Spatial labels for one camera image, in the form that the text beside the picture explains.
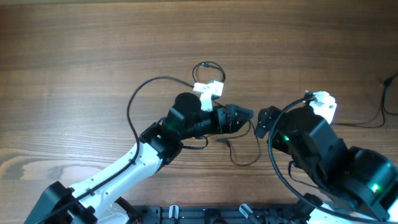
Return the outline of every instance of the led light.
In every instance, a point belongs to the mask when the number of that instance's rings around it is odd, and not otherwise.
[[[379,189],[380,189],[380,186],[378,186],[377,184],[374,184],[373,187],[372,187],[373,193],[376,193],[376,191],[379,190]]]

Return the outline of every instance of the white plastic bracket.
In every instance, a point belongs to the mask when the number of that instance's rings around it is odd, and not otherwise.
[[[325,91],[318,91],[312,94],[315,96],[315,99],[310,102],[313,112],[325,118],[330,124],[337,107],[335,98]]]
[[[213,103],[211,101],[213,98],[220,98],[223,93],[224,83],[219,81],[212,81],[209,84],[196,82],[193,85],[193,91],[196,93],[201,93],[200,102],[201,110],[212,111]]]

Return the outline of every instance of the cable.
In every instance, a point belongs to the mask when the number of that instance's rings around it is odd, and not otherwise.
[[[372,119],[370,119],[369,121],[366,121],[366,122],[362,122],[362,123],[352,123],[352,124],[350,124],[350,123],[331,123],[331,125],[341,125],[341,126],[348,126],[348,127],[355,127],[355,128],[368,128],[368,129],[381,128],[386,124],[386,115],[385,114],[398,116],[398,113],[392,113],[392,112],[386,110],[387,91],[388,91],[388,88],[390,87],[392,81],[397,76],[398,76],[398,73],[396,73],[395,75],[384,80],[384,82],[383,82],[384,88],[383,88],[383,92],[382,92],[381,99],[380,99],[380,105],[379,105],[379,108],[377,109],[377,113],[373,116]],[[362,126],[362,124],[367,124],[367,123],[370,123],[371,121],[374,121],[378,117],[380,112],[381,112],[381,117],[382,117],[381,124],[376,125],[376,126]]]
[[[293,177],[292,177],[292,165],[293,165],[293,164],[294,164],[294,161],[290,161],[289,164],[288,164],[288,166],[287,166],[287,172],[288,172],[288,174],[289,174],[289,177],[290,177],[292,180],[294,180],[294,181],[296,181],[296,182],[298,182],[298,183],[300,183],[300,184],[303,184],[303,185],[306,185],[306,186],[309,186],[309,187],[313,187],[313,188],[315,188],[315,189],[318,189],[318,187],[316,187],[316,186],[314,186],[314,185],[312,185],[312,184],[307,184],[306,182],[303,182],[303,181],[301,181],[301,180],[297,180],[297,179],[293,178]]]
[[[207,145],[209,145],[209,139],[206,136],[200,136],[199,139],[206,139],[206,145],[205,146],[182,146],[183,149],[204,149],[207,147]]]
[[[220,78],[220,82],[225,82],[225,78],[226,78],[226,76],[225,76],[225,72],[224,72],[224,70],[223,70],[223,67],[221,67],[221,65],[219,65],[219,64],[217,64],[216,62],[212,62],[212,61],[205,61],[205,62],[200,62],[200,63],[198,63],[197,65],[195,65],[194,66],[194,68],[192,69],[192,78],[193,78],[193,81],[196,83],[196,82],[198,82],[197,81],[197,79],[195,78],[195,69],[197,69],[199,66],[204,66],[204,67],[206,67],[206,68],[214,68],[214,69],[217,69],[217,70],[219,70],[220,72],[221,72],[221,78]]]
[[[136,159],[138,157],[139,154],[139,148],[140,148],[140,144],[139,144],[139,137],[137,134],[136,129],[134,128],[134,126],[132,125],[131,122],[131,118],[130,118],[130,107],[131,107],[131,103],[132,100],[134,99],[134,97],[136,96],[136,94],[138,93],[138,91],[146,84],[150,83],[151,81],[154,80],[159,80],[159,79],[168,79],[168,80],[173,80],[176,81],[178,83],[184,84],[186,86],[189,86],[191,88],[193,88],[193,85],[184,82],[182,80],[179,80],[178,78],[174,78],[174,77],[168,77],[168,76],[161,76],[161,77],[154,77],[151,78],[147,81],[145,81],[143,84],[141,84],[132,94],[132,96],[130,97],[129,103],[127,104],[127,121],[130,125],[131,131],[134,133],[134,137],[136,139],[136,153],[135,155],[132,157],[132,159],[129,161],[129,163],[127,163],[121,170],[117,171],[115,174],[113,174],[111,177],[108,177],[106,180],[102,181],[101,183],[99,183],[98,185],[96,185],[95,187],[93,187],[92,189],[88,190],[87,192],[83,193],[82,195],[80,195],[79,197],[75,198],[74,200],[72,200],[71,202],[67,203],[66,205],[52,211],[51,213],[47,214],[46,216],[44,216],[43,218],[41,218],[39,221],[35,222],[35,224],[39,224],[39,223],[43,223],[45,222],[47,219],[53,217],[54,215],[68,209],[69,206],[73,205],[74,203],[77,203],[79,200],[89,196],[90,194],[92,194],[94,191],[98,190],[100,187],[102,187],[103,185],[107,184],[109,181],[113,180],[115,177],[117,177],[119,174],[123,173],[127,168],[129,168],[131,165],[136,163]]]
[[[239,164],[232,157],[232,151],[233,151],[234,147],[232,146],[232,144],[230,143],[229,140],[230,139],[240,138],[240,137],[243,137],[243,136],[247,135],[250,132],[251,128],[254,130],[254,125],[251,122],[251,120],[249,120],[249,129],[244,134],[240,134],[239,136],[233,136],[233,137],[229,137],[229,138],[217,139],[218,142],[223,142],[223,143],[225,143],[228,146],[228,148],[229,148],[229,159],[236,166],[250,166],[250,165],[254,164],[255,162],[257,162],[260,159],[260,157],[261,157],[260,142],[259,142],[259,139],[258,139],[258,137],[256,135],[254,135],[254,137],[256,137],[256,141],[257,141],[257,146],[258,146],[259,152],[258,152],[257,157],[252,162],[249,162],[247,164]]]
[[[277,176],[279,177],[279,179],[282,181],[282,183],[284,183],[284,185],[291,191],[293,192],[293,194],[295,194],[300,200],[302,200],[303,202],[311,205],[312,207],[325,212],[329,215],[333,215],[339,218],[344,218],[346,220],[350,220],[353,222],[365,222],[365,223],[394,223],[394,222],[380,222],[377,220],[371,220],[371,219],[367,219],[367,218],[357,218],[357,217],[352,217],[351,215],[346,215],[340,212],[335,212],[335,211],[331,211],[329,209],[323,208],[323,207],[319,207],[317,205],[315,205],[313,202],[307,200],[302,194],[300,194],[300,192],[298,192],[296,189],[294,189],[288,182],[287,180],[284,178],[284,176],[282,175],[282,173],[280,172],[278,165],[276,164],[275,158],[274,158],[274,153],[272,152],[272,136],[274,135],[274,131],[276,131],[276,125],[278,123],[278,120],[280,120],[280,118],[282,117],[283,114],[285,114],[289,109],[291,109],[292,107],[294,107],[295,105],[302,103],[304,101],[308,101],[308,100],[312,100],[313,97],[311,98],[302,98],[299,100],[294,101],[293,103],[289,104],[288,106],[286,106],[282,112],[280,113],[280,115],[278,115],[277,119],[275,120],[274,124],[272,125],[271,129],[269,130],[269,135],[268,135],[268,153],[269,153],[269,159],[271,160],[271,164],[275,170],[275,173],[277,174]]]

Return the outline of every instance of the wood grain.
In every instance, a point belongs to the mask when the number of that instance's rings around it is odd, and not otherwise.
[[[23,222],[49,184],[78,182],[122,156],[135,141],[125,117],[135,88],[157,75],[192,82],[202,60],[225,69],[221,103],[257,113],[326,90],[338,101],[335,121],[366,121],[380,83],[398,71],[396,8],[396,1],[329,0],[0,7],[0,222]],[[204,82],[218,75],[199,71]],[[387,99],[392,111],[397,89],[394,83]],[[132,106],[138,132],[182,91],[190,90],[170,81],[145,86]],[[380,129],[335,131],[348,146],[398,162],[396,117]],[[235,167],[228,148],[211,138],[206,150],[183,151],[125,197],[135,205],[296,201],[261,143],[259,162]],[[233,144],[239,162],[255,158],[252,136]],[[289,156],[275,156],[286,174]]]

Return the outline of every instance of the green light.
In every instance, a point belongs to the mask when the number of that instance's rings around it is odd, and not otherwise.
[[[380,186],[378,186],[377,184],[374,184],[373,187],[372,187],[373,193],[376,193],[376,191],[379,190],[379,189],[380,189]]]

